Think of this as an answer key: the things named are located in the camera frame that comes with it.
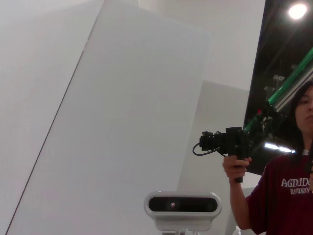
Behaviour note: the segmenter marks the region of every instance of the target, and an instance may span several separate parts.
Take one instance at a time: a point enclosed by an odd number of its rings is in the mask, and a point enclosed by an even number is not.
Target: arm
[[[240,229],[251,229],[249,220],[248,202],[244,196],[241,184],[229,180],[230,184],[230,205],[235,220]]]
[[[237,156],[228,156],[224,158],[223,167],[229,178],[230,184],[230,204],[234,213],[237,225],[241,229],[250,229],[249,207],[246,197],[244,196],[241,184],[236,183],[235,179],[243,177],[246,167],[252,159],[238,160]]]

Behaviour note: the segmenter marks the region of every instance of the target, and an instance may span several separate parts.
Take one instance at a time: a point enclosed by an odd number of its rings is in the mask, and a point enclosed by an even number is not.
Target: hand
[[[230,182],[243,177],[246,173],[246,167],[252,162],[252,158],[245,158],[244,160],[237,158],[237,156],[224,157],[223,167]]]
[[[313,193],[313,173],[310,174],[309,182],[310,182],[310,190],[311,190],[312,193]]]

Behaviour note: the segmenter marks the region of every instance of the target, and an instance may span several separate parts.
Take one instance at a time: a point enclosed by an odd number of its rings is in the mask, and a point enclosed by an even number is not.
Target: ceiling
[[[300,20],[288,15],[294,0],[266,0],[260,39],[256,54],[245,124],[249,123],[261,109],[271,94],[281,87],[286,78],[313,48],[313,1],[306,1],[308,11]],[[277,83],[275,75],[285,77]],[[288,142],[278,139],[280,145]],[[254,154],[250,172],[262,174],[266,163],[273,157],[283,154],[279,150],[260,147]]]

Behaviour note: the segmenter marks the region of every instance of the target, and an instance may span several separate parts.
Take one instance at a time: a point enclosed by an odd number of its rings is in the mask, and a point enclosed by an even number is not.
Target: green rail
[[[274,104],[288,88],[290,88],[297,80],[299,75],[303,72],[309,62],[313,59],[313,48],[309,51],[309,53],[303,58],[300,62],[296,70],[288,76],[284,84],[268,99],[270,104]],[[247,124],[244,128],[244,132],[249,132],[252,124],[258,121],[256,116]]]

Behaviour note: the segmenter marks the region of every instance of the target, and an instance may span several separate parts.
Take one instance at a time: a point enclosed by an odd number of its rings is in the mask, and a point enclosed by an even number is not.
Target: ceiling light
[[[279,150],[285,153],[294,153],[294,150],[288,149],[286,147],[282,147],[282,146],[277,146],[275,144],[272,143],[265,143],[264,145],[265,148],[270,148],[270,149],[275,149],[275,150]]]
[[[304,16],[304,14],[307,12],[306,5],[302,3],[298,3],[293,5],[289,10],[289,15],[291,18],[298,20]]]

